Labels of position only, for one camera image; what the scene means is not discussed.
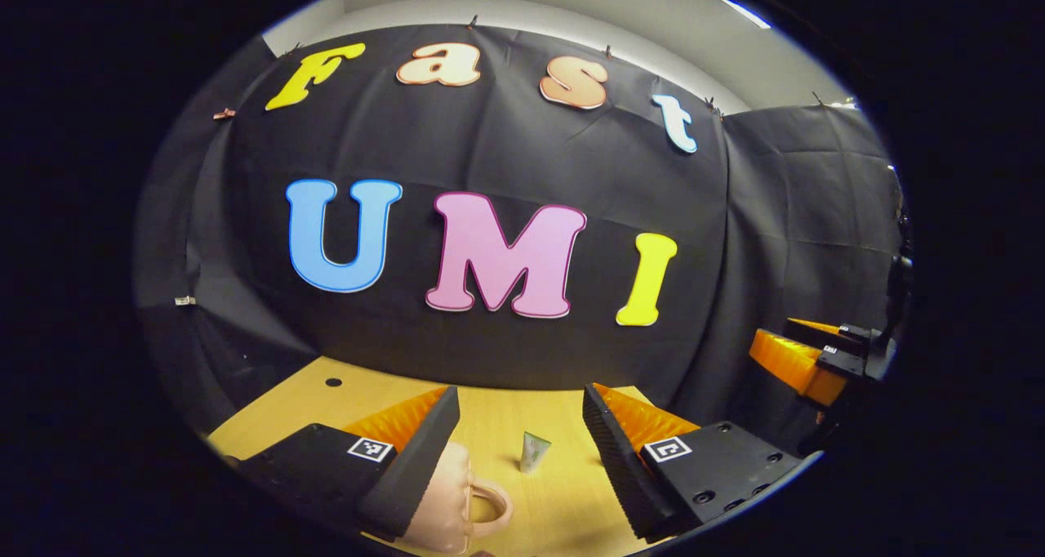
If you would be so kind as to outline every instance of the ceiling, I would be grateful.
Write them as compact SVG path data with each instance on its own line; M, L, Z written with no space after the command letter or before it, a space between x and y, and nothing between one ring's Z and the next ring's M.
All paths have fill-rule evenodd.
M323 20L404 0L321 0ZM852 95L776 28L759 28L721 0L525 0L582 14L666 48L750 108L809 106Z

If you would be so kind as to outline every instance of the yellow letter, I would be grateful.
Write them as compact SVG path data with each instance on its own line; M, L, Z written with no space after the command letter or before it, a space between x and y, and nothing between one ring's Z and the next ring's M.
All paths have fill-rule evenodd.
M554 57L548 63L549 76L540 80L540 95L549 102L593 110L606 100L600 82L609 79L606 67L578 57Z
M363 54L363 50L366 50L365 44L350 44L347 47L321 50L302 59L298 71L295 72L294 76L291 76L291 80L286 82L282 92L279 92L275 98L269 99L264 110L272 111L276 108L289 107L292 103L298 103L305 99L305 96L308 95L305 86L308 85L309 80L312 82L312 85L323 84L341 65L342 57L358 57L359 54Z
M660 296L668 260L678 252L675 241L653 233L638 234L635 248L638 249L638 271L628 304L617 312L617 323L621 326L650 326L656 322L656 299Z
M437 52L445 52L435 57ZM413 62L403 63L395 73L402 84L468 85L479 79L479 48L463 43L429 44L414 51Z

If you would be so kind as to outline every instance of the wooden table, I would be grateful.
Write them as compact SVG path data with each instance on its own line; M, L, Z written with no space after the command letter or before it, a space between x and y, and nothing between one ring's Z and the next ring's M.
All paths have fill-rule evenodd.
M329 378L342 385L327 386ZM344 427L439 386L320 357L236 413L208 440L222 455L248 459L312 422ZM634 387L618 390L648 401ZM472 471L500 483L515 504L508 528L473 539L468 555L485 550L497 557L617 557L649 547L632 534L584 426L582 391L459 387L458 393L461 419L450 440L466 445ZM552 442L530 474L518 469L524 431ZM473 520L492 515L486 501L472 501ZM437 555L400 542L393 547Z

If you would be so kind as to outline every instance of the pink letter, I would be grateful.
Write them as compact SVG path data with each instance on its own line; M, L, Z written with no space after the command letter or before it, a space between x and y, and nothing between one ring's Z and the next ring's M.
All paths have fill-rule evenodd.
M566 274L574 239L587 219L582 211L545 206L530 218L514 245L508 246L493 204L481 193L445 192L436 199L443 215L443 259L439 282L424 300L437 310L470 310L475 298L465 288L468 266L486 307L497 310L526 274L522 294L512 300L519 316L559 319L570 312Z

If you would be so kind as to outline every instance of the mug handle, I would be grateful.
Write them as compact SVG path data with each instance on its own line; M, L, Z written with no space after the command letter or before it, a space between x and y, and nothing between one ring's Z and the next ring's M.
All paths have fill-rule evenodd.
M508 526L508 523L512 519L512 513L515 512L515 507L512 506L512 498L504 488L489 480L475 478L475 482L471 486L471 493L492 502L497 512L501 513L495 520L472 523L473 537L481 538L491 535Z

